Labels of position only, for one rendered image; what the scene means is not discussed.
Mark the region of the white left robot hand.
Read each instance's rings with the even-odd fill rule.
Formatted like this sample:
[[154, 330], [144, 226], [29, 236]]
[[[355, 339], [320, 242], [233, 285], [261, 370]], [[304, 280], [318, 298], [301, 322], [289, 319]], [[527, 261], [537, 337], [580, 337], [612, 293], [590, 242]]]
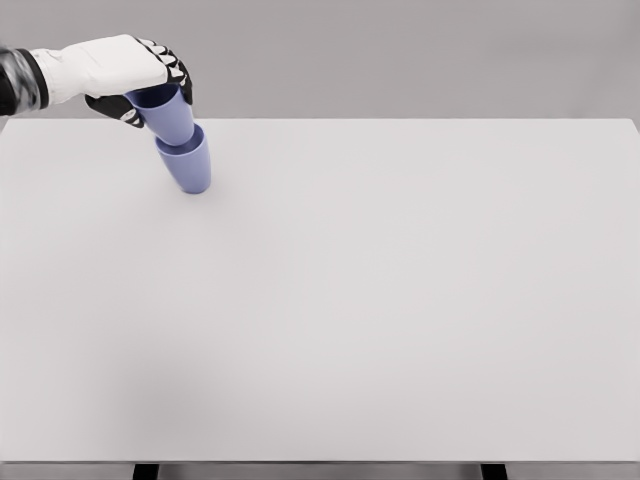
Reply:
[[49, 99], [62, 103], [82, 95], [95, 112], [141, 129], [144, 120], [126, 94], [158, 85], [180, 88], [193, 103], [191, 76], [177, 54], [152, 40], [121, 34], [63, 48]]

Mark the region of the blue plastic cup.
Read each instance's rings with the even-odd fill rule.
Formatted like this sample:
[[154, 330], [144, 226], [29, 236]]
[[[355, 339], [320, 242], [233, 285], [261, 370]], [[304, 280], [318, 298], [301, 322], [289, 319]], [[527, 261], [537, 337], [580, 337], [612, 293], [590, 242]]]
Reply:
[[156, 149], [180, 189], [188, 194], [200, 194], [211, 185], [212, 167], [206, 134], [194, 125], [192, 137], [184, 144], [172, 146], [155, 138]]
[[161, 84], [127, 92], [125, 97], [138, 111], [145, 125], [165, 144], [185, 144], [194, 133], [191, 106], [177, 84]]

